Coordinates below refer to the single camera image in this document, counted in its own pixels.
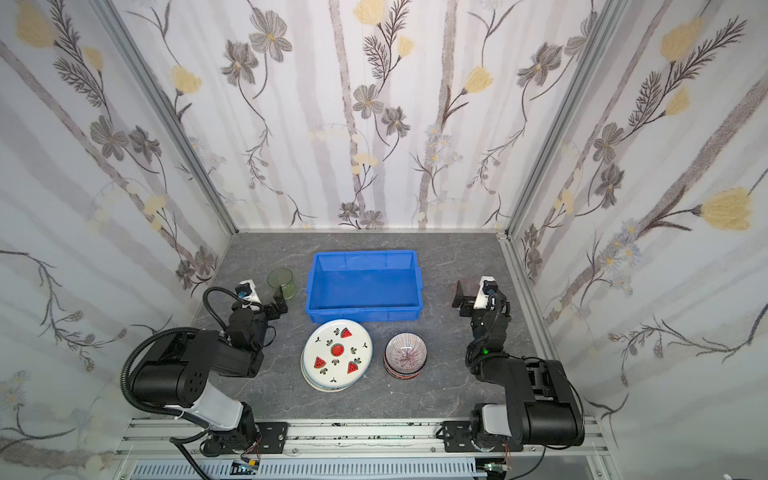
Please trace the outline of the white watermelon plate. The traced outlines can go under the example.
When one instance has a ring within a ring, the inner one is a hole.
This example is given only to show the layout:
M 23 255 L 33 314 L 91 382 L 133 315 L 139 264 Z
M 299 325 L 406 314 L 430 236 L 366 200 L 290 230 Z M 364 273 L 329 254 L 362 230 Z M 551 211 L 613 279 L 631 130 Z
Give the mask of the white watermelon plate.
M 338 319 L 320 325 L 302 350 L 308 375 L 319 385 L 354 384 L 366 373 L 373 358 L 373 341 L 359 323 Z

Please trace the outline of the green flower plate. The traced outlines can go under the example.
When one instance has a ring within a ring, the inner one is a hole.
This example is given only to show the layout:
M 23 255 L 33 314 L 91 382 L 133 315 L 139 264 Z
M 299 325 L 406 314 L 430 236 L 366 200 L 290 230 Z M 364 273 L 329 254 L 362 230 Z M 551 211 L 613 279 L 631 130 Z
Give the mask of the green flower plate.
M 341 392 L 343 390 L 346 390 L 350 388 L 353 384 L 344 384 L 341 387 L 325 387 L 322 385 L 319 385 L 317 382 L 315 382 L 313 379 L 310 378 L 308 375 L 308 372 L 303 364 L 303 362 L 300 362 L 300 369 L 302 376 L 304 380 L 315 390 L 321 391 L 321 392 Z

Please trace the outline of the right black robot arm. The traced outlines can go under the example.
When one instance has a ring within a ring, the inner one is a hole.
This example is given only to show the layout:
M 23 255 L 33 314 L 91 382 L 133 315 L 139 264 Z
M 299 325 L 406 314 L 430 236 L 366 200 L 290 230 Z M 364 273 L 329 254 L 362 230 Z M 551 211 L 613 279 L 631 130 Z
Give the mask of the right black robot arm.
M 504 390 L 502 403 L 478 403 L 470 414 L 467 443 L 480 451 L 528 445 L 564 450 L 583 444 L 583 404 L 562 364 L 505 350 L 511 303 L 490 276 L 475 294 L 455 286 L 452 307 L 470 320 L 472 340 L 464 363 L 476 380 Z

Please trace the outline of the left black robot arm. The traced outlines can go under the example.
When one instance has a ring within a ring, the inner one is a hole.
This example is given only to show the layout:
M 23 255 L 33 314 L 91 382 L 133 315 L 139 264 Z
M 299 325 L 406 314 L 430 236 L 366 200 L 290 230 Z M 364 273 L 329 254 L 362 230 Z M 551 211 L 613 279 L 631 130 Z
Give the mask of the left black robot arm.
M 207 457 L 255 452 L 264 433 L 252 408 L 221 392 L 209 377 L 257 376 L 264 351 L 276 337 L 272 323 L 288 311 L 286 298 L 278 287 L 271 300 L 263 301 L 250 280 L 234 289 L 207 288 L 202 304 L 217 328 L 174 327 L 142 341 L 123 364 L 123 397 L 137 410 L 200 427 L 201 433 L 190 438 L 172 439 L 184 456 L 193 441 L 201 443 Z

